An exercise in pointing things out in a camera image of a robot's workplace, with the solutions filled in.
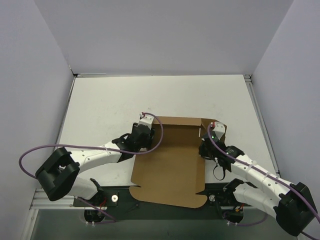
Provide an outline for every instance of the gray floor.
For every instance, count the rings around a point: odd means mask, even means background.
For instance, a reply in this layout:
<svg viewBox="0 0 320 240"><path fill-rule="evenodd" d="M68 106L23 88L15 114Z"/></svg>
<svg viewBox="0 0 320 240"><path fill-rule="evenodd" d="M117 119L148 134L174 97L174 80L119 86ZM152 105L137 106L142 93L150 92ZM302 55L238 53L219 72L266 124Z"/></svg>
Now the gray floor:
<svg viewBox="0 0 320 240"><path fill-rule="evenodd" d="M86 226L83 210L40 210L32 240L294 240L272 217L257 226L227 226L225 220L125 220ZM264 214L245 211L243 222L260 220Z"/></svg>

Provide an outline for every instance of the box flap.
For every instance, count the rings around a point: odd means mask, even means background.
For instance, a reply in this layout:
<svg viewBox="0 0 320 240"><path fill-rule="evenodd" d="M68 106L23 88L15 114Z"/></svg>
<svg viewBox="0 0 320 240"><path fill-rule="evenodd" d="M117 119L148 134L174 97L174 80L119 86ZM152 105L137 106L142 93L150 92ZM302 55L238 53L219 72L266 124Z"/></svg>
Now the box flap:
<svg viewBox="0 0 320 240"><path fill-rule="evenodd" d="M205 189L205 160L199 156L204 124L214 119L160 117L164 135L155 151L137 155L133 166L131 195L139 200L188 208L199 208L207 196L197 193ZM160 139L161 129L154 121L153 145Z"/></svg>

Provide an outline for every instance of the white table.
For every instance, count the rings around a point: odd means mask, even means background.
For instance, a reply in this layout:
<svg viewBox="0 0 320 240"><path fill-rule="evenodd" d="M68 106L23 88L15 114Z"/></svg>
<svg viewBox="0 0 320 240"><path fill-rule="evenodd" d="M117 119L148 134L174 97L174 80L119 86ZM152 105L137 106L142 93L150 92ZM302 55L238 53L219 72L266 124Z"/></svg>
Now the white table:
<svg viewBox="0 0 320 240"><path fill-rule="evenodd" d="M140 112L216 119L227 125L226 145L243 150L275 174L255 108L242 75L80 77L75 79L61 144L100 146L131 132ZM81 173L101 186L129 186L134 158ZM215 163L206 161L205 182ZM238 176L227 172L223 182Z"/></svg>

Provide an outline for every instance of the cardboard lid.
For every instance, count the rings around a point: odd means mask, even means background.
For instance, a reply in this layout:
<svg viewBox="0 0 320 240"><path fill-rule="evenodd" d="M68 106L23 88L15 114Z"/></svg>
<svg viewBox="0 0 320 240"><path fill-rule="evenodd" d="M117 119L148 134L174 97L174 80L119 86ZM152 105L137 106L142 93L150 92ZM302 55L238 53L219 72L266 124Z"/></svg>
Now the cardboard lid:
<svg viewBox="0 0 320 240"><path fill-rule="evenodd" d="M136 155L131 181L131 195L139 200L188 208L199 208L207 196L205 189L205 160L199 156L201 136L214 119L192 117L160 117L164 135L155 151ZM158 121L153 145L160 139Z"/></svg>

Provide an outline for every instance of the white round knob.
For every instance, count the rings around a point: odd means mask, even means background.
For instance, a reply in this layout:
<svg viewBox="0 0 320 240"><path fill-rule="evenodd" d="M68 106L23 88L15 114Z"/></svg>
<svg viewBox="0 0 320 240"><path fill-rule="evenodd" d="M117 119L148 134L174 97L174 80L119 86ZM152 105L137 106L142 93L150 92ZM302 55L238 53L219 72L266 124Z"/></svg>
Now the white round knob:
<svg viewBox="0 0 320 240"><path fill-rule="evenodd" d="M111 200L112 200L112 202L114 202L114 203L118 202L118 196L117 196L117 195L113 195L113 196L111 197Z"/></svg>

